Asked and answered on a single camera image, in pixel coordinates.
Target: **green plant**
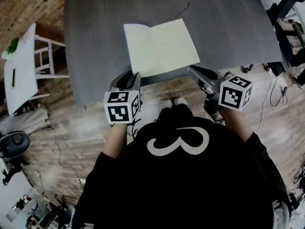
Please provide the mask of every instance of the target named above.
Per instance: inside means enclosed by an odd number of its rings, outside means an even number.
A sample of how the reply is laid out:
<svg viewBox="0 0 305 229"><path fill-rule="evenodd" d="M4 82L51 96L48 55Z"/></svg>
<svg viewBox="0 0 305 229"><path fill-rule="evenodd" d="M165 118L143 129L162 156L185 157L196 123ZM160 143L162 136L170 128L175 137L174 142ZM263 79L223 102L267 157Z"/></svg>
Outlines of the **green plant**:
<svg viewBox="0 0 305 229"><path fill-rule="evenodd" d="M16 37L10 42L10 46L8 47L8 54L12 54L16 51L18 45L19 38Z"/></svg>

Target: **shoe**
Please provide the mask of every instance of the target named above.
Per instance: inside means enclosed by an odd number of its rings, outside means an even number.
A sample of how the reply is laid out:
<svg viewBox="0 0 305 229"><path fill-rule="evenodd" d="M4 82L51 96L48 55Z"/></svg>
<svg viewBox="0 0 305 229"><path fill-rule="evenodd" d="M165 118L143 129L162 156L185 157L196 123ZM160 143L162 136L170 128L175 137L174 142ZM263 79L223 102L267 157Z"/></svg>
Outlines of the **shoe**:
<svg viewBox="0 0 305 229"><path fill-rule="evenodd" d="M174 104L175 105L185 104L187 106L187 101L184 98L180 97L174 100Z"/></svg>
<svg viewBox="0 0 305 229"><path fill-rule="evenodd" d="M300 89L303 89L303 85L301 85L297 79L295 77L292 78L292 80L294 81L295 84L297 84L297 86L300 88Z"/></svg>
<svg viewBox="0 0 305 229"><path fill-rule="evenodd" d="M173 106L173 103L171 100L164 100L161 102L161 105L160 105L160 112L165 109L165 108L172 108Z"/></svg>
<svg viewBox="0 0 305 229"><path fill-rule="evenodd" d="M275 77L275 74L273 73L273 71L271 70L271 68L266 69L268 75L270 75L271 77Z"/></svg>

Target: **gray table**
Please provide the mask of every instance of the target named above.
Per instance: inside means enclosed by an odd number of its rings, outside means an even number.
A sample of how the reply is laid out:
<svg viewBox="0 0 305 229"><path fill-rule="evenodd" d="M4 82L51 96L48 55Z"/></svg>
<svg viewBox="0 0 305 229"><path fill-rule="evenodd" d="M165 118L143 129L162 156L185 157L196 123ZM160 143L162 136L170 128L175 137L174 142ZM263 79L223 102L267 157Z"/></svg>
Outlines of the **gray table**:
<svg viewBox="0 0 305 229"><path fill-rule="evenodd" d="M179 18L201 63L218 70L279 62L282 56L260 0L65 0L64 37L72 90L78 106L100 101L110 82L129 70L124 23L154 26ZM186 75L186 68L144 78L152 84Z"/></svg>

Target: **brick wall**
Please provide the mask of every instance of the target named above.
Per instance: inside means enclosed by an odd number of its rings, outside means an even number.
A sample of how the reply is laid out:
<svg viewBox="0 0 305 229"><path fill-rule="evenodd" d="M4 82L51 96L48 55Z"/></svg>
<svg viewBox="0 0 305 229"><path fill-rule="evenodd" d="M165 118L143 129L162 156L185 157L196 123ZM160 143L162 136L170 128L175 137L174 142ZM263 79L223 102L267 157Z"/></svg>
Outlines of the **brick wall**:
<svg viewBox="0 0 305 229"><path fill-rule="evenodd" d="M64 0L0 0L0 53L32 23L40 36L63 41ZM0 58L0 79L5 60Z"/></svg>

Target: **open notebook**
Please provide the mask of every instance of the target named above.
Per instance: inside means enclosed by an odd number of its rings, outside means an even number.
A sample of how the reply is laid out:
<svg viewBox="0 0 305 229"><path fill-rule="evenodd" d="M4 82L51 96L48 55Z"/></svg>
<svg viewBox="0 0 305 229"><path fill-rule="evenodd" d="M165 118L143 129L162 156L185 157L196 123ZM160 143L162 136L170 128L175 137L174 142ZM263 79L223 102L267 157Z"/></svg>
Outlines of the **open notebook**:
<svg viewBox="0 0 305 229"><path fill-rule="evenodd" d="M154 27L124 25L134 73L141 77L176 70L200 62L191 36L182 19Z"/></svg>

